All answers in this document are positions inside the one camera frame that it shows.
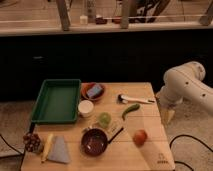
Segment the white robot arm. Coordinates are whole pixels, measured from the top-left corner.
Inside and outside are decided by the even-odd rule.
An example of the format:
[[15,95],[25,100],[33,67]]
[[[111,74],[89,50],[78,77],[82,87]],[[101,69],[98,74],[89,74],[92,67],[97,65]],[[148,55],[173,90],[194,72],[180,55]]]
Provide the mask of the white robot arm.
[[174,107],[188,99],[213,115],[213,88],[202,82],[206,71],[196,61],[168,69],[163,76],[164,85],[157,93],[162,123],[167,125],[173,118]]

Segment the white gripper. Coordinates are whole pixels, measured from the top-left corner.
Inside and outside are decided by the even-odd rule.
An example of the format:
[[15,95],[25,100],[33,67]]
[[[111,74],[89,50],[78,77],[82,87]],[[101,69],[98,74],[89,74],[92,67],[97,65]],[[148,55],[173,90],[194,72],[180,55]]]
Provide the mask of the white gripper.
[[167,114],[168,114],[168,123],[169,123],[175,115],[175,111],[172,109],[174,109],[176,106],[180,105],[183,102],[183,99],[182,98],[172,99],[171,97],[167,97],[162,94],[157,94],[156,97],[157,97],[160,107],[162,108],[161,109],[162,123],[164,125],[166,125],[167,124]]

